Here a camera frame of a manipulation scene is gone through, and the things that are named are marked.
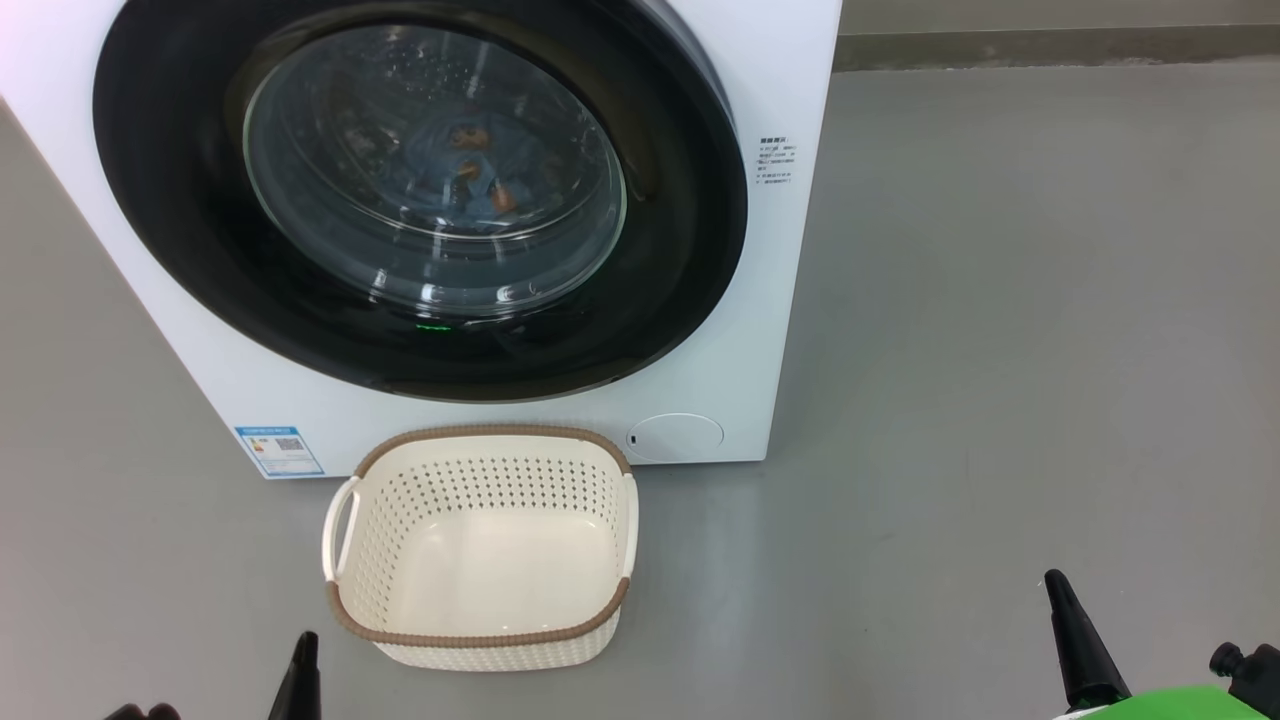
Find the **stainless steel washing machine drum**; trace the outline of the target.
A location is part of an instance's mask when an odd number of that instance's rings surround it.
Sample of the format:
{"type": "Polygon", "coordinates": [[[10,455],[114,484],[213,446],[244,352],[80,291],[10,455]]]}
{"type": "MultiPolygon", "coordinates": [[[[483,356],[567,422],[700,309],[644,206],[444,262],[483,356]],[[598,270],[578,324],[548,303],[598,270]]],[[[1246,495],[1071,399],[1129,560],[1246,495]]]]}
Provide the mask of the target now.
{"type": "Polygon", "coordinates": [[[372,26],[306,45],[256,88],[243,146],[259,201],[307,259],[374,300],[428,314],[550,302],[604,264],[627,211],[614,147],[573,92],[495,44],[444,29],[372,26]],[[541,138],[563,163],[567,201],[481,234],[402,208],[381,173],[412,123],[452,104],[541,138]]]}

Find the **white washing machine body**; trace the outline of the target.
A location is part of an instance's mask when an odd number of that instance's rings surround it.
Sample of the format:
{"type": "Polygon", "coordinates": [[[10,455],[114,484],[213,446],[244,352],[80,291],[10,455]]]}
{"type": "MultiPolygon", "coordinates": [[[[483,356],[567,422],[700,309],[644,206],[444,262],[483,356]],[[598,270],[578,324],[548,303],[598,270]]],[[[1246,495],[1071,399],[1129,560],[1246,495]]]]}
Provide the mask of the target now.
{"type": "MultiPolygon", "coordinates": [[[[385,395],[291,361],[196,301],[140,241],[93,131],[96,68],[125,0],[0,0],[0,96],[223,423],[296,427],[344,477],[379,442],[444,427],[591,430],[626,448],[637,423],[721,424],[709,462],[767,455],[844,0],[671,0],[730,97],[748,178],[739,268],[707,320],[649,366],[594,389],[507,404],[385,395]]],[[[257,473],[262,477],[259,468],[257,473]]]]}

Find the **cream perforated laundry basket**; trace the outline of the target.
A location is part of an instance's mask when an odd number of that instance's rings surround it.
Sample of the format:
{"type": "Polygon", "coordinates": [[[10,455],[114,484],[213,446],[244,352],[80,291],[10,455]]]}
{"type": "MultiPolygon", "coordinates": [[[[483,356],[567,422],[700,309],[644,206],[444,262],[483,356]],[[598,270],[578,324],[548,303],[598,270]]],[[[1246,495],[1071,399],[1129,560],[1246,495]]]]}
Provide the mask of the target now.
{"type": "Polygon", "coordinates": [[[335,621],[412,667],[520,673],[595,659],[637,555],[637,484],[591,430],[444,427],[392,437],[334,493],[335,621]]]}

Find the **blue cartoon print garment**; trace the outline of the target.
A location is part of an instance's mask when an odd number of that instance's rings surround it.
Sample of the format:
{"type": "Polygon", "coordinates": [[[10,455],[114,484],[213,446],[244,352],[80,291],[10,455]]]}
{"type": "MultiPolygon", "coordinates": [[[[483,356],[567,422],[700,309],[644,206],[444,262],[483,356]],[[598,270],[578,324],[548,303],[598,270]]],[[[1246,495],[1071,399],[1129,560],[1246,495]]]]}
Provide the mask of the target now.
{"type": "Polygon", "coordinates": [[[412,123],[381,178],[428,224],[481,234],[561,208],[570,196],[562,170],[520,122],[452,104],[412,123]]]}

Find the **black round glass washer door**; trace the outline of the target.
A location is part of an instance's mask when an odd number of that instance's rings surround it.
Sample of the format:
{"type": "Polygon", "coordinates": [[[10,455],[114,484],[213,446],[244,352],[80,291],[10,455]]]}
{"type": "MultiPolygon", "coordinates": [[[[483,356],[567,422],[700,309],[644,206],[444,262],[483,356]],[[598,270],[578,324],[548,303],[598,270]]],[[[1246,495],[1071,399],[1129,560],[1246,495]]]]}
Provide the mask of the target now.
{"type": "Polygon", "coordinates": [[[200,305],[385,395],[507,404],[617,382],[707,320],[745,246],[730,97],[671,0],[125,0],[96,68],[93,131],[131,228],[200,305]],[[594,274],[524,313],[435,315],[374,300],[285,237],[244,159],[252,96],[291,54],[372,26],[495,44],[577,96],[626,183],[620,241],[594,274]]]}

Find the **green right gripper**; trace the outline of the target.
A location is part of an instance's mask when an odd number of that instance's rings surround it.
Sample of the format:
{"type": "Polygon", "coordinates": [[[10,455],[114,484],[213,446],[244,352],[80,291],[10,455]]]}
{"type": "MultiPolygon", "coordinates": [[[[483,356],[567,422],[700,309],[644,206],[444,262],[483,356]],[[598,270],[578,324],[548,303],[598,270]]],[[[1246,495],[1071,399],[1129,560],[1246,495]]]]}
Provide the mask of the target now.
{"type": "Polygon", "coordinates": [[[1044,574],[1064,694],[1060,720],[1270,720],[1217,685],[1132,692],[1066,575],[1044,574]]]}

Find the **round white filter cover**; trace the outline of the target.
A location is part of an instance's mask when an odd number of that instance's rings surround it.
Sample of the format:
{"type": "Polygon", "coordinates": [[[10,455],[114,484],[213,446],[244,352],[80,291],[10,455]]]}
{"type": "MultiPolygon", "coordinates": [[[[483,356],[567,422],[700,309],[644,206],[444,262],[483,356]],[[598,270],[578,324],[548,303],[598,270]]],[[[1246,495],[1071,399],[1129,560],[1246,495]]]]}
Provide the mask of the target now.
{"type": "Polygon", "coordinates": [[[719,423],[691,413],[650,416],[626,434],[626,448],[646,462],[709,462],[724,441],[719,423]]]}

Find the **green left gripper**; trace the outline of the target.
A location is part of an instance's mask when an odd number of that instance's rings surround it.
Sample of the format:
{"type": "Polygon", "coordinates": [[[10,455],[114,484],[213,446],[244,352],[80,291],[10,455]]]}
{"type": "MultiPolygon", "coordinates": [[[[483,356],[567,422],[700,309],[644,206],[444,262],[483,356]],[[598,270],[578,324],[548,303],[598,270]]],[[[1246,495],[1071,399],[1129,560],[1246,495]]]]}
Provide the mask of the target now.
{"type": "MultiPolygon", "coordinates": [[[[294,644],[268,720],[323,720],[317,650],[317,634],[303,632],[294,644]]],[[[109,714],[105,720],[182,720],[182,717],[169,703],[159,703],[150,708],[124,705],[109,714]]]]}

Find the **blue energy label sticker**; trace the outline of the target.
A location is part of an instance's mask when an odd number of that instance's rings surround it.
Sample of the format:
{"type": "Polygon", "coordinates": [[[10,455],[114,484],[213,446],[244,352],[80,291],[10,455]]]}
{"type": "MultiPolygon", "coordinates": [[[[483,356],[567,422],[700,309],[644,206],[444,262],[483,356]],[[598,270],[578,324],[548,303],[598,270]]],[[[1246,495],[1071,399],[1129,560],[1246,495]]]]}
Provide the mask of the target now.
{"type": "Polygon", "coordinates": [[[234,430],[266,478],[325,475],[321,464],[296,427],[236,427],[234,430]]]}

